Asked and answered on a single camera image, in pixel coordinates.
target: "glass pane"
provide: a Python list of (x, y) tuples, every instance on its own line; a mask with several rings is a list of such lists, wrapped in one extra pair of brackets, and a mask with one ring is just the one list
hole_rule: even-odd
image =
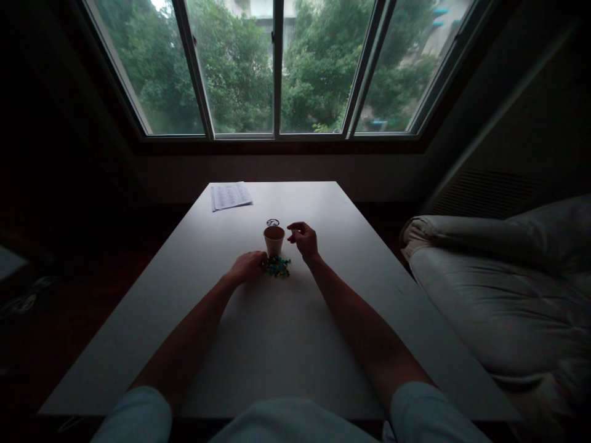
[(373, 7), (373, 0), (284, 2), (281, 132), (341, 132)]
[(111, 59), (149, 134), (203, 134), (169, 0), (88, 0)]
[(273, 132), (273, 1), (187, 5), (214, 132)]
[(398, 0), (358, 132), (407, 131), (473, 0)]

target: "person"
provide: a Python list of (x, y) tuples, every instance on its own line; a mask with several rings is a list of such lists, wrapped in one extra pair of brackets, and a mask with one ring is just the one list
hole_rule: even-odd
[[(318, 253), (315, 231), (289, 225), (334, 321), (389, 412), (400, 442), (485, 442), (486, 436), (434, 385), (390, 326), (339, 278)], [(236, 288), (265, 272), (267, 254), (241, 255), (229, 272), (166, 338), (96, 432), (92, 442), (166, 442), (172, 416), (199, 369)], [(255, 403), (212, 440), (375, 442), (348, 421), (311, 400)]]

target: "sofa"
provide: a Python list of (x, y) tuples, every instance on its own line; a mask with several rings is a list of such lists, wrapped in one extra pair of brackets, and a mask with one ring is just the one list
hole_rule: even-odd
[(518, 437), (567, 441), (588, 426), (591, 194), (506, 220), (414, 217), (400, 244), (417, 283), (520, 411)]

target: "forearm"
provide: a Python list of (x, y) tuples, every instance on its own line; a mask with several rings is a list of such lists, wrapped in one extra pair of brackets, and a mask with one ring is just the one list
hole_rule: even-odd
[(129, 389), (152, 386), (176, 411), (237, 286), (232, 277), (222, 277), (166, 338)]
[(319, 255), (306, 264), (356, 360), (388, 409), (393, 393), (409, 381), (433, 384), (399, 336)]

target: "green foliage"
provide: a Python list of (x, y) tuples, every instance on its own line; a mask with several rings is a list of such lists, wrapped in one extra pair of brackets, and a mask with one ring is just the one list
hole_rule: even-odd
[(188, 3), (216, 132), (271, 132), (273, 72), (262, 29), (221, 0)]
[[(273, 74), (262, 28), (222, 0), (188, 0), (216, 132), (272, 130)], [(296, 4), (296, 37), (284, 54), (281, 130), (340, 132), (373, 0)], [(170, 0), (96, 0), (135, 94), (156, 134), (203, 133)], [(403, 130), (436, 66), (400, 63), (424, 39), (432, 0), (398, 0), (366, 99), (372, 118)]]

